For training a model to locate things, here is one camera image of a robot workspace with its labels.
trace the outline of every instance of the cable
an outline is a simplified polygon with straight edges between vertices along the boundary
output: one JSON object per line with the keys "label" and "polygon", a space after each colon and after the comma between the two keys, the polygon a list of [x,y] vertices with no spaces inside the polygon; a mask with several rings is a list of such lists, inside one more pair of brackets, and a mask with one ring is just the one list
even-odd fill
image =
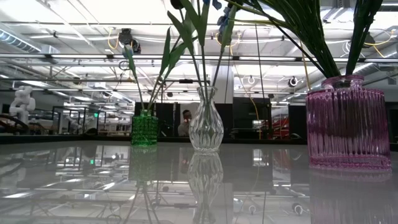
{"label": "cable", "polygon": [[[300,45],[301,45],[301,48],[303,48],[303,42],[301,40],[300,40]],[[302,53],[303,62],[304,62],[305,77],[307,79],[307,89],[308,89],[308,91],[310,91],[311,90],[311,84],[310,84],[310,79],[308,77],[307,62],[305,61],[304,53],[303,52],[301,52],[301,53]]]}
{"label": "cable", "polygon": [[382,58],[385,58],[385,56],[379,51],[379,49],[377,49],[377,47],[376,47],[375,45],[373,45],[373,47],[374,47],[374,49],[379,53],[379,55],[380,55]]}
{"label": "cable", "polygon": [[112,30],[110,29],[109,36],[108,36],[108,45],[109,45],[110,48],[112,48],[113,50],[115,50],[115,49],[118,47],[118,43],[119,43],[119,34],[118,34],[118,38],[116,39],[116,45],[113,47],[113,46],[111,45],[111,40],[109,39],[109,38],[111,37],[111,33],[112,33]]}
{"label": "cable", "polygon": [[[254,105],[254,109],[256,109],[256,116],[257,116],[257,120],[259,121],[260,118],[259,118],[259,112],[258,112],[258,110],[257,110],[257,106],[256,106],[256,104],[254,103],[253,98],[251,97],[251,94],[249,94],[248,91],[246,90],[246,88],[244,87],[243,81],[242,81],[242,79],[241,79],[241,77],[240,77],[240,75],[239,75],[239,73],[238,73],[238,69],[236,68],[236,65],[235,65],[235,64],[234,64],[234,68],[235,68],[235,70],[236,70],[236,74],[237,74],[239,80],[240,80],[241,83],[242,83],[242,87],[243,87],[244,92],[249,96],[251,102],[252,102],[253,105]],[[260,126],[260,128],[259,128],[259,139],[261,140],[261,126]]]}
{"label": "cable", "polygon": [[370,44],[370,43],[364,43],[366,45],[370,45],[370,46],[378,46],[378,45],[382,45],[382,44],[386,44],[388,42],[390,42],[390,40],[392,39],[392,35],[394,34],[394,31],[391,31],[391,35],[390,38],[384,42],[378,43],[378,44]]}
{"label": "cable", "polygon": [[[216,41],[217,41],[218,44],[221,45],[221,43],[218,41],[217,37],[218,37],[218,33],[216,33]],[[238,40],[235,42],[235,44],[234,45],[227,45],[226,47],[234,47],[236,44],[239,44],[241,42],[240,38],[241,38],[241,34],[238,34]]]}

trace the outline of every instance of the person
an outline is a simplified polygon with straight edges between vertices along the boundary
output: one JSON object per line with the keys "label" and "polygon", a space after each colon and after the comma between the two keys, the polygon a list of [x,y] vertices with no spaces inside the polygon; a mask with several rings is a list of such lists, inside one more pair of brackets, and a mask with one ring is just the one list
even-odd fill
{"label": "person", "polygon": [[182,112],[184,121],[178,127],[178,136],[189,137],[189,122],[192,119],[191,111],[185,110]]}

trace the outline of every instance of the table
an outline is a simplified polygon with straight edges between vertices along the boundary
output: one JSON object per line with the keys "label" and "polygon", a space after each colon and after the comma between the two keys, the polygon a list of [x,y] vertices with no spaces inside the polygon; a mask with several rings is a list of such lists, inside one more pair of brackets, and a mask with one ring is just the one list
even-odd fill
{"label": "table", "polygon": [[194,154],[190,143],[70,141],[0,153],[4,223],[398,223],[395,152],[392,172],[311,170],[298,145]]}

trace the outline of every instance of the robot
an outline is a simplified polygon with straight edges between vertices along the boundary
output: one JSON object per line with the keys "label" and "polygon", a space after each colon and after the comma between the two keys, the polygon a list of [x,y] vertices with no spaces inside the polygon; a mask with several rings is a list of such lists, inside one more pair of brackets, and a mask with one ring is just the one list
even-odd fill
{"label": "robot", "polygon": [[15,99],[9,109],[11,116],[17,116],[25,124],[28,124],[29,112],[36,108],[35,99],[30,97],[32,90],[31,86],[20,86],[15,92]]}

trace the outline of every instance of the ceiling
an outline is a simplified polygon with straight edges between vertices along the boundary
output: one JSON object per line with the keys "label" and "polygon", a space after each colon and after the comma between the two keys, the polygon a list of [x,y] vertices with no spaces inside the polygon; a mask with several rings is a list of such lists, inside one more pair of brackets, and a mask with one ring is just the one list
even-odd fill
{"label": "ceiling", "polygon": [[[326,2],[322,1],[322,13],[324,17],[335,8],[330,7]],[[390,10],[388,4],[393,1],[385,1],[381,11],[376,15],[374,24],[370,33],[374,37],[377,46],[375,48],[363,49],[362,57],[365,58],[382,58],[396,52],[396,21],[398,14]],[[41,0],[3,0],[0,1],[0,21],[1,27],[21,39],[26,40],[38,48],[49,45],[54,50],[51,53],[73,54],[73,55],[118,55],[121,54],[121,46],[116,43],[118,33],[122,28],[130,28],[133,37],[139,41],[142,48],[142,56],[146,59],[138,60],[137,75],[141,89],[151,90],[155,83],[155,79],[160,70],[160,60],[151,60],[151,55],[161,55],[164,48],[164,39],[167,29],[171,26],[171,21],[167,17],[167,11],[170,11],[176,17],[180,17],[168,0],[145,0],[136,1],[113,0],[113,1],[90,1],[90,0],[50,0],[44,3]],[[268,10],[273,16],[280,17],[276,12]],[[209,24],[206,33],[206,56],[217,56],[220,52],[220,45],[216,41],[218,26],[216,22],[223,15],[223,10],[217,11],[210,7]],[[250,13],[239,11],[236,15],[239,19],[263,19]],[[328,19],[324,23],[325,39],[334,58],[346,58],[348,56],[349,40],[353,31],[352,10],[347,10],[341,15],[335,14],[334,19]],[[258,33],[259,44],[257,45],[256,31]],[[178,32],[172,28],[172,40],[176,41]],[[253,61],[228,61],[224,60],[223,65],[229,65],[231,73],[234,76],[235,96],[248,97],[244,94],[247,91],[261,91],[263,85],[264,91],[276,92],[300,92],[307,91],[307,82],[305,76],[305,68],[302,62],[283,62],[280,60],[271,60],[261,62],[261,69],[256,56],[258,56],[257,48],[261,57],[301,57],[302,53],[294,47],[293,43],[282,38],[282,33],[272,26],[258,26],[257,28],[250,24],[236,23],[233,31],[233,46],[231,52],[224,53],[228,55],[238,55],[254,57]],[[0,43],[0,54],[25,54],[13,46]],[[202,54],[199,47],[196,48],[197,55]],[[117,83],[109,82],[110,80],[127,80],[131,74],[119,69],[118,64],[121,60],[103,60],[93,57],[76,59],[59,58],[57,64],[51,64],[37,59],[8,58],[1,57],[0,72],[12,78],[15,73],[5,73],[2,68],[10,66],[10,60],[14,62],[12,68],[18,67],[26,78],[48,78],[49,75],[57,73],[56,79],[71,79],[80,77],[82,79],[103,80],[104,88],[108,90],[120,89],[126,90],[123,94],[124,101],[128,102],[138,100],[137,92],[128,92],[128,90],[137,90],[137,84],[131,82]],[[309,83],[315,85],[323,79],[320,72],[312,66],[308,65]],[[341,69],[345,67],[344,63],[338,64]],[[27,67],[30,72],[20,69],[20,66]],[[206,62],[206,71],[209,76],[216,67],[215,60]],[[295,88],[288,86],[288,80],[292,77],[297,78],[298,85]],[[168,80],[176,80],[177,82],[167,84],[169,91],[175,91],[173,97],[165,96],[170,101],[197,101],[198,96],[195,93],[197,83],[184,84],[178,83],[179,79],[196,80],[195,68],[191,60],[183,60],[172,71]],[[85,82],[81,85],[74,85],[70,82],[53,82],[48,83],[54,88],[62,86],[62,88],[93,88],[87,86]],[[0,85],[7,88],[10,83],[0,82]],[[106,101],[99,96],[99,92],[68,92],[63,91],[67,96],[76,96],[84,94],[92,97],[93,101]],[[251,94],[252,97],[262,97],[261,94]],[[149,94],[144,94],[144,101],[149,99]],[[275,96],[276,101],[281,101],[289,95]]]}

